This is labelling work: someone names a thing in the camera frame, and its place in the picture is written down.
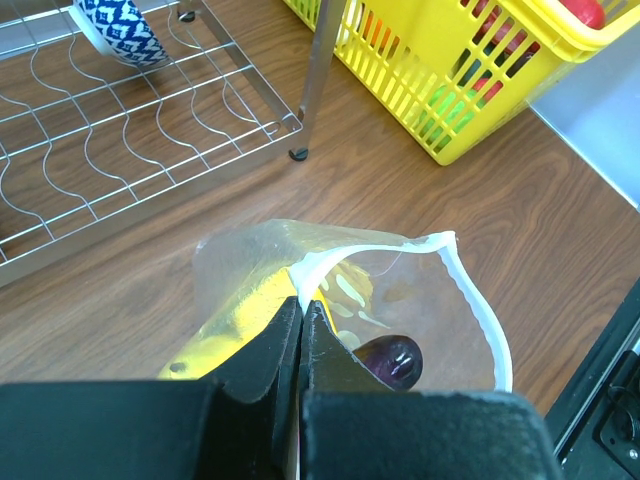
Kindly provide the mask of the purple toy eggplant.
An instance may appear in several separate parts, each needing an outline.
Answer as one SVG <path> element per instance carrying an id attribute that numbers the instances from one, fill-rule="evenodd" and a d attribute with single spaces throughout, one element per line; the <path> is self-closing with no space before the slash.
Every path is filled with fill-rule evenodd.
<path id="1" fill-rule="evenodd" d="M 366 368 L 388 387 L 408 391 L 416 385 L 423 371 L 419 345 L 405 335 L 384 335 L 353 350 Z"/>

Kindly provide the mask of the yellow toy lemon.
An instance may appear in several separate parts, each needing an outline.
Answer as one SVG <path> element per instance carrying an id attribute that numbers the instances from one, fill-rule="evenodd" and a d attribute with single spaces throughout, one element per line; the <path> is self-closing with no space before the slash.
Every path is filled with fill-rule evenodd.
<path id="1" fill-rule="evenodd" d="M 333 332 L 351 350 L 362 344 L 364 336 L 357 334 L 353 327 L 338 323 L 365 318 L 372 293 L 369 275 L 348 261 L 334 267 L 314 293 L 314 298 L 328 309 Z M 204 376 L 261 333 L 282 303 L 295 294 L 287 267 L 268 275 L 235 304 L 212 315 L 167 362 L 158 377 L 191 380 Z"/>

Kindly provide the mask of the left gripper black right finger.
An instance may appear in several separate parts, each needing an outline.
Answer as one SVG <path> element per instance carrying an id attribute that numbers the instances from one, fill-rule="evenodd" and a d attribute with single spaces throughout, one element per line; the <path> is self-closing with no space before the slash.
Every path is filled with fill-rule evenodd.
<path id="1" fill-rule="evenodd" d="M 318 301 L 303 320 L 303 479 L 559 479 L 546 425 L 502 391 L 394 392 L 331 331 Z"/>

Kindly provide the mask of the clear zip top bag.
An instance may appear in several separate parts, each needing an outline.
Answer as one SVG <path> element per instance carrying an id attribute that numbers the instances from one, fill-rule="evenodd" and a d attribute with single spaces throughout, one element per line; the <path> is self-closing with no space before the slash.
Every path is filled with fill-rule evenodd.
<path id="1" fill-rule="evenodd" d="M 409 239 L 269 220 L 214 236 L 194 257 L 203 325 L 282 267 L 289 269 L 294 296 L 315 300 L 321 281 L 343 261 L 363 269 L 373 284 L 366 317 L 338 323 L 362 334 L 361 345 L 387 334 L 412 338 L 424 358 L 421 389 L 512 388 L 505 333 L 465 271 L 451 231 Z"/>

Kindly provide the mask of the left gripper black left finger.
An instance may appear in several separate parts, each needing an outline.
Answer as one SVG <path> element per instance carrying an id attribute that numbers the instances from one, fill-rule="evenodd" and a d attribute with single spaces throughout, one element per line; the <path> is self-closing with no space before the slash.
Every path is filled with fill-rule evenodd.
<path id="1" fill-rule="evenodd" d="M 1 388 L 5 479 L 292 479 L 302 312 L 197 380 L 12 383 Z"/>

